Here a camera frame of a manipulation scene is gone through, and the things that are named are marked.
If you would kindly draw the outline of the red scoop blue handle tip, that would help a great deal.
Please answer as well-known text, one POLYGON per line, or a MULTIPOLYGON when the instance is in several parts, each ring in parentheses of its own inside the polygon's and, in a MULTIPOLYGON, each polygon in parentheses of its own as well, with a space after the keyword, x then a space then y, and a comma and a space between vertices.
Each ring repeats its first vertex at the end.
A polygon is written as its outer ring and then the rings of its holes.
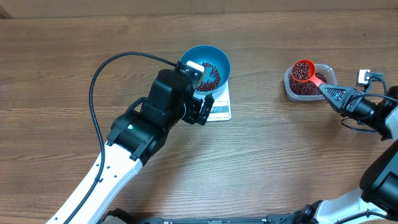
POLYGON ((297 79, 296 77, 293 77, 293 79, 299 83, 308 83, 308 82, 312 82, 314 85, 316 85, 317 87, 319 87, 322 84, 325 84, 325 82, 323 82, 321 79, 319 79, 315 73, 316 73, 316 69, 315 69, 315 64, 313 61, 311 60, 307 60, 307 59, 302 59, 299 60, 297 62, 294 63, 292 68, 298 68, 299 65, 304 64, 304 70, 307 71, 307 79, 297 79))

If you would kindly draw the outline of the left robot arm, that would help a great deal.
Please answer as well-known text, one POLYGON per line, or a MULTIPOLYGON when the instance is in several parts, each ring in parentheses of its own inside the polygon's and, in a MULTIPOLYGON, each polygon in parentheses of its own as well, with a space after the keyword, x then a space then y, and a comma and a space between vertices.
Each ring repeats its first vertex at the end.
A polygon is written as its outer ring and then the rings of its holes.
POLYGON ((95 163, 49 223, 96 223, 119 191, 164 146, 180 120, 204 125, 212 95, 194 97, 204 66, 188 61, 158 73, 149 95, 116 118, 95 163))

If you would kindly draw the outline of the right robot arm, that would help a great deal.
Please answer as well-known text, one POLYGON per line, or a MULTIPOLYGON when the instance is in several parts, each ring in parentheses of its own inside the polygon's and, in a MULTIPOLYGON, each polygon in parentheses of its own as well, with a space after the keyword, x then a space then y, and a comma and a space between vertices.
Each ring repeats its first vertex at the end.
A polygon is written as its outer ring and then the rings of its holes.
POLYGON ((365 171, 359 187, 333 200, 319 200, 281 219, 281 223, 364 223, 375 219, 397 221, 397 87, 381 102, 350 86, 321 84, 320 92, 345 118, 363 123, 382 137, 388 147, 365 171))

